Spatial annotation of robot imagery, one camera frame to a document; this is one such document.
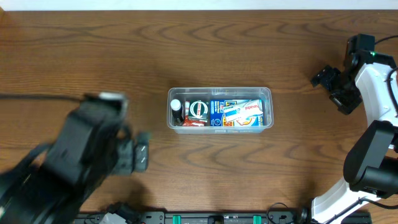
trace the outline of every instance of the yellow and blue box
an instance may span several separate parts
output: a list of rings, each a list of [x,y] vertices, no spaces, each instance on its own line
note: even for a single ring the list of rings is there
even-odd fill
[[[224,115],[224,107],[229,105],[236,105],[245,103],[250,100],[211,100],[210,101],[210,126],[263,126],[264,114],[254,115],[247,118],[237,119],[231,122],[226,122]]]

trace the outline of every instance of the white wall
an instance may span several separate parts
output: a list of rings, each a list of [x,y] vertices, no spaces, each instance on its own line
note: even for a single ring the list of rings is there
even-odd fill
[[[5,11],[398,9],[398,0],[0,0]]]

